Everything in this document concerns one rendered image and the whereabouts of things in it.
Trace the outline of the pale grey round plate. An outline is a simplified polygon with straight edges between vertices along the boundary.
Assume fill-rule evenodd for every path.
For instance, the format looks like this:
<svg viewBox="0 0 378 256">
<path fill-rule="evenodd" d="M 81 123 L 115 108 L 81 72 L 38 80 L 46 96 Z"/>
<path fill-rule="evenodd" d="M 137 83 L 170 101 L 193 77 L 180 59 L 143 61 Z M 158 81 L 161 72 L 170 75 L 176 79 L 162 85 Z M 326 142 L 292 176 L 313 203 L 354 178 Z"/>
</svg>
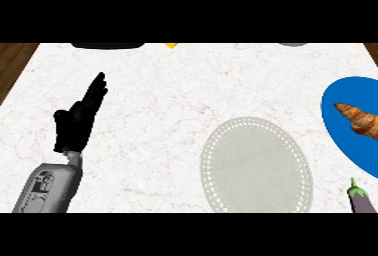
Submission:
<svg viewBox="0 0 378 256">
<path fill-rule="evenodd" d="M 215 212 L 310 211 L 304 153 L 285 130 L 261 118 L 235 118 L 213 131 L 201 154 L 201 182 Z"/>
</svg>

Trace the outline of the black flat object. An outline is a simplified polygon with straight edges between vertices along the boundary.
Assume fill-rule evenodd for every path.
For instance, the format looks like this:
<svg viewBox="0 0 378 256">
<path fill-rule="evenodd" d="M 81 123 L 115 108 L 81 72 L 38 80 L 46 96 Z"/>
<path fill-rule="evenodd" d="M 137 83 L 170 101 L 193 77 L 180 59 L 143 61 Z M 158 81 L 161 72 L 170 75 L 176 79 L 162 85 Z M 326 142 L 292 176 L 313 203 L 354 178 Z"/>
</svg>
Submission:
<svg viewBox="0 0 378 256">
<path fill-rule="evenodd" d="M 96 49 L 96 50 L 118 50 L 134 49 L 145 45 L 145 43 L 71 43 L 75 48 Z"/>
</svg>

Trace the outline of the blue oval placemat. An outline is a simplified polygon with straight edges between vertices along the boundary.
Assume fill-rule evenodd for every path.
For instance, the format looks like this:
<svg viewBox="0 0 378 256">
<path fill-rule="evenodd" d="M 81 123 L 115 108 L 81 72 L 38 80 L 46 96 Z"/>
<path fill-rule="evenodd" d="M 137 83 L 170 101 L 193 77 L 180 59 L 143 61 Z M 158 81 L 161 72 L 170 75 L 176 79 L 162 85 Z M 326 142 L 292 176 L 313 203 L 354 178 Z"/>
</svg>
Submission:
<svg viewBox="0 0 378 256">
<path fill-rule="evenodd" d="M 320 102 L 325 127 L 339 150 L 378 178 L 378 140 L 354 133 L 351 121 L 341 115 L 335 103 L 350 104 L 378 115 L 378 80 L 368 77 L 338 79 L 325 89 Z"/>
</svg>

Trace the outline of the purple eggplant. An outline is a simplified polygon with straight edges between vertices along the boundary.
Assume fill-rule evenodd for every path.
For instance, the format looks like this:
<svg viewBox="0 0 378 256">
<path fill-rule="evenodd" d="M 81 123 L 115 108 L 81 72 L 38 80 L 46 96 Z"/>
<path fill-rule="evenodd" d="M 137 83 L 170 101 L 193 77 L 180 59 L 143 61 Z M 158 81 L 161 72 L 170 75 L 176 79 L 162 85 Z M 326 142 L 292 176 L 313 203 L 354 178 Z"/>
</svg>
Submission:
<svg viewBox="0 0 378 256">
<path fill-rule="evenodd" d="M 347 195 L 351 205 L 351 211 L 354 213 L 375 213 L 376 210 L 369 200 L 368 192 L 357 186 L 356 180 L 351 180 L 350 188 L 347 189 Z"/>
</svg>

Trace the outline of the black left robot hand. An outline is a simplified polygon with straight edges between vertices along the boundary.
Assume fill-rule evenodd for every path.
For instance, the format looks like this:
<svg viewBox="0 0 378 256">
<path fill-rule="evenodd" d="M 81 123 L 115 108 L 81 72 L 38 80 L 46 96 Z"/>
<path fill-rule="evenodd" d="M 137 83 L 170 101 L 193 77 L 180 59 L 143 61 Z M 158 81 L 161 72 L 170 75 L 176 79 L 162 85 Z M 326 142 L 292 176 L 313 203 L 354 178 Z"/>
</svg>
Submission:
<svg viewBox="0 0 378 256">
<path fill-rule="evenodd" d="M 106 93 L 105 73 L 100 72 L 90 83 L 83 100 L 74 103 L 69 110 L 57 110 L 53 114 L 56 123 L 55 152 L 83 152 Z"/>
</svg>

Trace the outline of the brown croissant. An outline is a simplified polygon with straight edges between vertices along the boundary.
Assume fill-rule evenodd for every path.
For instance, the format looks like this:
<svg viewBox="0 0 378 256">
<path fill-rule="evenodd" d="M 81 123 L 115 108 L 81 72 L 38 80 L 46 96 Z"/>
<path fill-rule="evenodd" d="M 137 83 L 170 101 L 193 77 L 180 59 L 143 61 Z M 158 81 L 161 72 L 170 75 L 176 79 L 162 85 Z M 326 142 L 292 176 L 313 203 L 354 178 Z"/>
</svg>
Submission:
<svg viewBox="0 0 378 256">
<path fill-rule="evenodd" d="M 353 132 L 378 140 L 378 115 L 365 112 L 351 104 L 335 103 L 334 106 L 348 119 Z"/>
</svg>

